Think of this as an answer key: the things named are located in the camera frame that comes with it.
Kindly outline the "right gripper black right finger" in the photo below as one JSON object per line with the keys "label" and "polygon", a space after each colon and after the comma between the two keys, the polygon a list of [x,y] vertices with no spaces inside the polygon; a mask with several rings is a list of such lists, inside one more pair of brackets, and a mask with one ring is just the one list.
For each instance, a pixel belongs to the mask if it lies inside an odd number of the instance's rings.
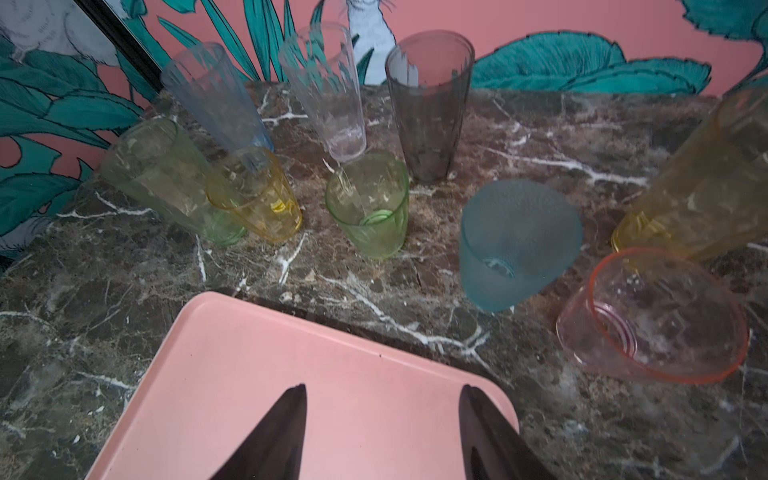
{"label": "right gripper black right finger", "polygon": [[464,385],[458,412],[468,480],[555,480],[483,390]]}

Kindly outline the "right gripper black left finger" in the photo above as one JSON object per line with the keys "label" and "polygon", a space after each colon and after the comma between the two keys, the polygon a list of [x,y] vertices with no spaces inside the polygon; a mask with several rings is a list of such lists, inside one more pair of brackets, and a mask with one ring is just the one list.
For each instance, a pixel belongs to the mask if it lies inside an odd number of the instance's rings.
{"label": "right gripper black left finger", "polygon": [[307,403],[304,384],[287,389],[212,479],[298,479]]}

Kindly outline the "tall blue-grey clear tumbler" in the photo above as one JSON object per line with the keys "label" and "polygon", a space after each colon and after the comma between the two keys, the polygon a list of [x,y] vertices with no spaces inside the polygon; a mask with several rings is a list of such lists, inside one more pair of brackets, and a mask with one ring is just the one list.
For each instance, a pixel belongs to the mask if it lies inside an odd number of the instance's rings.
{"label": "tall blue-grey clear tumbler", "polygon": [[221,44],[187,48],[164,66],[160,80],[225,149],[274,149],[245,82]]}

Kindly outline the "pink plastic tray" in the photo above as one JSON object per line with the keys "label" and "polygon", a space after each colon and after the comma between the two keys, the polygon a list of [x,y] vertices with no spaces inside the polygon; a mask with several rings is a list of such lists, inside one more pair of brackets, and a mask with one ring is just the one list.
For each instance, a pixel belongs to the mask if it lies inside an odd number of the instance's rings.
{"label": "pink plastic tray", "polygon": [[89,470],[92,479],[209,479],[253,440],[300,479],[461,479],[459,405],[492,381],[207,292],[179,312]]}

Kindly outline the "tall light green tumbler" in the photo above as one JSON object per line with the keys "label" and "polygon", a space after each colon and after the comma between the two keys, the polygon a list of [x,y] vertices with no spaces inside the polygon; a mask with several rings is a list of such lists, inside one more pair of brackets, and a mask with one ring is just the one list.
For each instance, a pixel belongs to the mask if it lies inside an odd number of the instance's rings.
{"label": "tall light green tumbler", "polygon": [[234,216],[207,199],[212,165],[175,121],[159,117],[125,131],[102,160],[100,176],[162,216],[217,245],[246,234]]}

